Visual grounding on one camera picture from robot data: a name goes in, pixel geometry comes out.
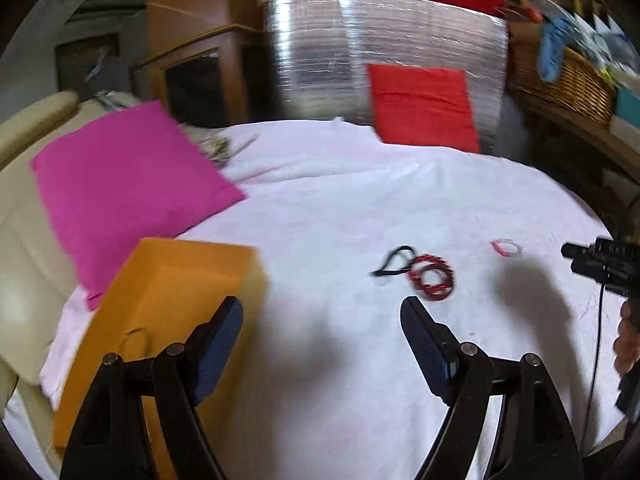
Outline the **right hand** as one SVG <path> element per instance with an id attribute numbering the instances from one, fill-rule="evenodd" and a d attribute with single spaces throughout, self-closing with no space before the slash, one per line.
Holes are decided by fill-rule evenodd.
<path id="1" fill-rule="evenodd" d="M 631 305 L 625 301 L 620 308 L 620 322 L 617 326 L 617 337 L 613 344 L 615 354 L 614 368 L 620 376 L 631 371 L 639 361 L 640 334 L 634 324 L 630 322 Z"/>

